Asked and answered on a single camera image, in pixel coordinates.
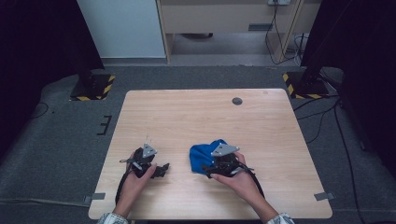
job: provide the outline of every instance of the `light wood tabletop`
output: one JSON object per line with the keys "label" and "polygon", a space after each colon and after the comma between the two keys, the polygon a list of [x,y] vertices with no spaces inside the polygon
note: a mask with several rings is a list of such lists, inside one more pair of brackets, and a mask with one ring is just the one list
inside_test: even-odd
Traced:
{"label": "light wood tabletop", "polygon": [[[240,98],[241,105],[233,104]],[[223,139],[240,147],[267,201],[293,218],[328,218],[328,200],[295,118],[281,89],[129,91],[111,140],[89,217],[115,207],[127,159],[145,142],[158,150],[165,177],[150,179],[130,219],[258,219],[243,200],[216,180],[191,171],[190,148]]]}

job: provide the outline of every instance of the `power outlet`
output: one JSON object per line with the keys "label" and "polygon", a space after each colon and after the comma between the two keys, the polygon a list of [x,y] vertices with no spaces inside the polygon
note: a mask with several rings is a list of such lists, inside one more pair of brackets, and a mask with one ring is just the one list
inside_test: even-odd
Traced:
{"label": "power outlet", "polygon": [[290,0],[268,0],[268,5],[288,6],[290,5]]}

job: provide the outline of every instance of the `gray carpet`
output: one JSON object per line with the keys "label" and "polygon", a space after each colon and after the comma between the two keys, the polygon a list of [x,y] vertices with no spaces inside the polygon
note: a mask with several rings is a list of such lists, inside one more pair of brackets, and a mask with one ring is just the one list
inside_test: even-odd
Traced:
{"label": "gray carpet", "polygon": [[[32,115],[37,118],[26,124],[7,160],[0,167],[0,198],[83,203],[84,196],[94,193],[125,93],[129,90],[286,89],[281,75],[298,69],[284,66],[108,67],[106,71],[116,76],[109,95],[103,101],[88,102],[69,101],[77,76],[49,84],[42,93],[41,102],[44,104],[39,104]],[[335,97],[317,100],[297,110],[296,116],[301,118],[324,111],[332,107],[336,100]],[[295,108],[308,100],[290,101]],[[396,221],[396,180],[381,165],[374,152],[360,149],[359,139],[346,112],[337,107],[337,114],[351,156],[362,217],[366,223]],[[104,130],[100,125],[106,122],[104,116],[112,116],[112,120],[106,135],[97,135]],[[321,124],[320,116],[300,119],[299,122],[306,141],[314,139],[320,127],[318,138],[309,143],[308,148],[323,187],[326,191],[332,191],[336,199],[331,200],[331,218],[295,219],[295,222],[361,223],[354,201],[346,151],[333,111],[324,115]],[[0,223],[95,222],[88,218],[88,208],[85,207],[0,204]]]}

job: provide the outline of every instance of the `person's left hand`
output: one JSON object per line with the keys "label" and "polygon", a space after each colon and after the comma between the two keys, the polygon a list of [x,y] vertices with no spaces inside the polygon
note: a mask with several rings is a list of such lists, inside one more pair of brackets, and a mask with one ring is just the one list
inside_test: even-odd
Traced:
{"label": "person's left hand", "polygon": [[144,187],[149,182],[151,176],[155,172],[155,168],[157,167],[156,163],[152,163],[151,166],[147,169],[146,173],[138,178],[134,172],[130,172],[125,179],[125,182],[122,185],[122,190],[120,193],[120,199],[114,209],[113,213],[125,217],[128,217],[129,212],[134,205],[134,202],[144,189]]}

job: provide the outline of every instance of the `hand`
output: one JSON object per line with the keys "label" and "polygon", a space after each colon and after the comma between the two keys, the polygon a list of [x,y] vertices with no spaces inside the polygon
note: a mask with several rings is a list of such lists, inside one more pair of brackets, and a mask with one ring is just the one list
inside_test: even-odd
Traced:
{"label": "hand", "polygon": [[[246,165],[244,155],[239,152],[234,154],[240,162]],[[241,171],[233,177],[217,174],[212,174],[211,176],[233,189],[239,197],[245,200],[257,213],[262,223],[267,223],[267,221],[278,215],[278,212],[262,197],[256,183],[254,183],[253,178],[247,172]]]}
{"label": "hand", "polygon": [[125,182],[122,185],[120,199],[116,205],[116,208],[113,210],[113,213],[125,218],[128,217],[128,214],[131,211],[134,202],[149,182],[151,176],[155,172],[156,167],[156,163],[151,164],[151,166],[147,169],[146,173],[140,178],[138,178],[133,171],[128,174]]}

